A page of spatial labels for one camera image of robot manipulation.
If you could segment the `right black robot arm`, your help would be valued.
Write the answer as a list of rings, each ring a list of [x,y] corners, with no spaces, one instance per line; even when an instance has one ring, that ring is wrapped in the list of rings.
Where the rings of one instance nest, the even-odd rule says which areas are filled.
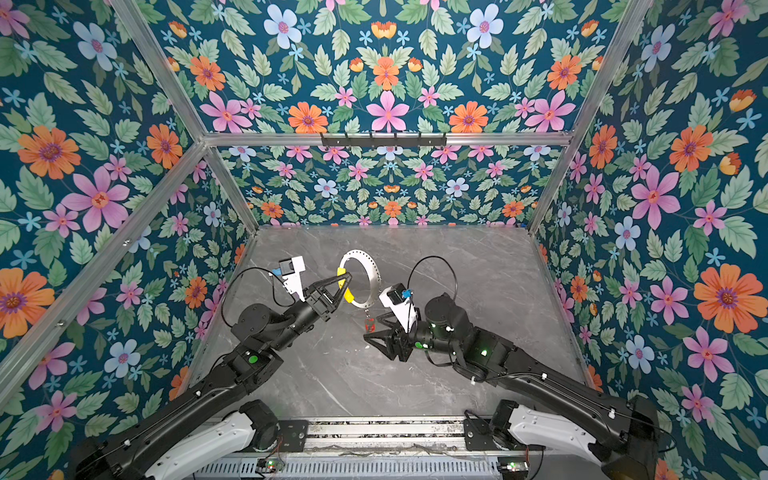
[[[467,380],[521,394],[535,402],[500,403],[492,428],[499,439],[578,456],[610,479],[652,479],[662,430],[647,399],[622,399],[595,390],[545,365],[502,336],[470,322],[448,294],[424,309],[403,300],[382,316],[384,329],[365,341],[390,360],[415,350],[447,356]]]

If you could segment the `silver keyring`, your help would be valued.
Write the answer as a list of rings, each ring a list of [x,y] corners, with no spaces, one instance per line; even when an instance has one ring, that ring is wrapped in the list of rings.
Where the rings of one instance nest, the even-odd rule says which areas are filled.
[[[358,309],[369,309],[376,303],[381,291],[382,279],[380,270],[373,257],[367,252],[363,250],[350,250],[342,256],[337,268],[337,274],[347,273],[346,264],[352,260],[358,262],[364,268],[369,283],[369,294],[365,300],[358,301],[352,291],[347,288],[344,293],[344,300]]]

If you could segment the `yellow capped key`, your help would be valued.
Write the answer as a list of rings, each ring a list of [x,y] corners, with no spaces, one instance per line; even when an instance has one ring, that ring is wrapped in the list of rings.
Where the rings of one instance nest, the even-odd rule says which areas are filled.
[[[338,267],[336,273],[338,276],[342,276],[343,274],[347,273],[347,270],[344,267]],[[338,288],[339,291],[343,293],[344,300],[351,304],[354,301],[354,295],[350,292],[347,281],[344,279],[339,280]]]

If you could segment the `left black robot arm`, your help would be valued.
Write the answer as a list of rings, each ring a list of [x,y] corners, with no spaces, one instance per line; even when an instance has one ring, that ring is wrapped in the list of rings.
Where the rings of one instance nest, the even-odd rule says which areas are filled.
[[[86,439],[73,450],[66,478],[184,479],[230,453],[271,448],[277,417],[248,397],[280,368],[279,351],[331,318],[351,279],[345,272],[317,281],[282,313],[261,303],[246,307],[231,329],[238,344],[205,377],[136,425]]]

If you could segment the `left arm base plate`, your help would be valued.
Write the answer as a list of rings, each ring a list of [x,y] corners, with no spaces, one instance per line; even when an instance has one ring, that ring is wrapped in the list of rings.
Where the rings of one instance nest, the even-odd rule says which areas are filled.
[[[256,433],[252,445],[258,451],[303,452],[308,430],[307,420],[279,420]]]

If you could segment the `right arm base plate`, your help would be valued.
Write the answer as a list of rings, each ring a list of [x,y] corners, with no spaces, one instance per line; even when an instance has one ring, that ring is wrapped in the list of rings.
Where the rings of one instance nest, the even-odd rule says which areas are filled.
[[[501,447],[493,437],[488,423],[477,417],[465,417],[463,420],[465,449],[470,452],[498,451]]]

